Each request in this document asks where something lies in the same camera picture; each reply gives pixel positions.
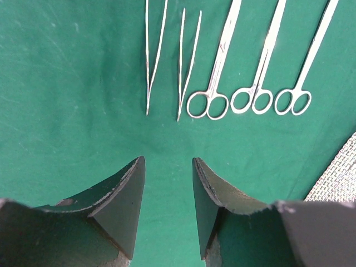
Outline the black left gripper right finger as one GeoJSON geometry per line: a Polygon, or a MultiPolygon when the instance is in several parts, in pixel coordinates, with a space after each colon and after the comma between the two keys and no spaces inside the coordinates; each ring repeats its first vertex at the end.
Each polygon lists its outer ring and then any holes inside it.
{"type": "Polygon", "coordinates": [[[192,160],[206,266],[354,266],[355,203],[261,202],[192,160]]]}

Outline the green surgical drape cloth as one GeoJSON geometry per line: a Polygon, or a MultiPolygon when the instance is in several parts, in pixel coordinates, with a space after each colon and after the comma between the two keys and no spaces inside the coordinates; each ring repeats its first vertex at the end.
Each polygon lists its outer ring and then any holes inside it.
{"type": "Polygon", "coordinates": [[[230,1],[168,1],[146,116],[145,1],[1,2],[1,197],[55,204],[144,156],[132,266],[203,266],[192,158],[271,203],[305,197],[355,132],[355,2],[340,1],[304,82],[300,116],[176,121],[182,10],[187,94],[205,90],[230,1]]]}

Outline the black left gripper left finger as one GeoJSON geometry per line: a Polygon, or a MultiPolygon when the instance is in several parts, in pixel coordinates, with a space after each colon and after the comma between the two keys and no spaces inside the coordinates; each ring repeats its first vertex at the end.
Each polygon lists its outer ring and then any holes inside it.
{"type": "Polygon", "coordinates": [[[2,266],[128,266],[145,183],[139,156],[55,205],[1,199],[2,266]]]}

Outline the silver surgical scissors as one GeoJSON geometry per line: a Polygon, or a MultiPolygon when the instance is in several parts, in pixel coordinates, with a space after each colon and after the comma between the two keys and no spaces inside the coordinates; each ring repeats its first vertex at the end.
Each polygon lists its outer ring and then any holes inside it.
{"type": "Polygon", "coordinates": [[[308,52],[304,58],[303,66],[298,74],[298,78],[293,88],[285,88],[281,90],[274,100],[274,110],[277,115],[282,116],[286,115],[288,112],[291,112],[294,116],[299,116],[303,114],[311,104],[312,94],[310,91],[304,90],[303,85],[306,80],[306,77],[310,71],[310,68],[314,62],[315,56],[317,55],[320,45],[324,39],[326,31],[330,25],[330,22],[333,18],[334,12],[338,5],[338,0],[329,0],[327,5],[324,8],[323,15],[318,24],[318,28],[315,31],[313,39],[308,48],[308,52]],[[283,110],[279,110],[279,100],[282,96],[289,95],[289,103],[283,110]],[[296,110],[296,103],[301,97],[306,97],[306,101],[303,106],[296,110]]]}

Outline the silver surgical clamp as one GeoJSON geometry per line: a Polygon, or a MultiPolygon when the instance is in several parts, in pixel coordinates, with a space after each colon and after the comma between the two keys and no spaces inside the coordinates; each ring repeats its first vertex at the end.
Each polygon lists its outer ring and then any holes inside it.
{"type": "Polygon", "coordinates": [[[187,99],[186,111],[192,118],[198,119],[207,116],[211,120],[219,120],[223,118],[229,108],[229,99],[226,95],[218,93],[217,88],[220,82],[221,74],[228,55],[229,46],[234,34],[236,23],[238,20],[242,0],[233,0],[225,20],[222,34],[219,40],[219,46],[215,56],[214,65],[211,71],[208,87],[205,91],[196,91],[192,93],[187,99]],[[206,98],[206,106],[203,112],[199,115],[193,115],[190,111],[191,101],[197,96],[204,96],[206,98]],[[209,114],[210,106],[215,99],[222,98],[225,101],[225,107],[221,114],[212,116],[209,114]]]}

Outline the metal mesh instrument tray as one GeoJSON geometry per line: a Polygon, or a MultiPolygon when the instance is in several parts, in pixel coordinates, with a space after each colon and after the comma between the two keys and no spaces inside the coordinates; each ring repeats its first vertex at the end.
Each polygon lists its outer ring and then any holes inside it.
{"type": "Polygon", "coordinates": [[[343,145],[304,200],[355,202],[355,134],[343,145]]]}

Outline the silver surgical tweezers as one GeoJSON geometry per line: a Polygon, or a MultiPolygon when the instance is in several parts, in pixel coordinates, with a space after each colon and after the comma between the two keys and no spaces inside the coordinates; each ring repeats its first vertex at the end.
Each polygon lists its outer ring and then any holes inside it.
{"type": "Polygon", "coordinates": [[[181,26],[180,26],[180,36],[179,36],[179,57],[178,57],[178,106],[177,106],[177,114],[176,121],[179,122],[181,118],[181,114],[184,108],[185,95],[187,88],[189,86],[192,69],[195,64],[196,50],[200,36],[200,28],[201,28],[201,20],[202,20],[202,11],[199,11],[199,16],[197,19],[197,25],[194,35],[194,40],[192,44],[192,51],[189,60],[189,66],[184,69],[184,33],[185,33],[185,22],[186,22],[186,8],[184,7],[182,10],[181,16],[181,26]]]}

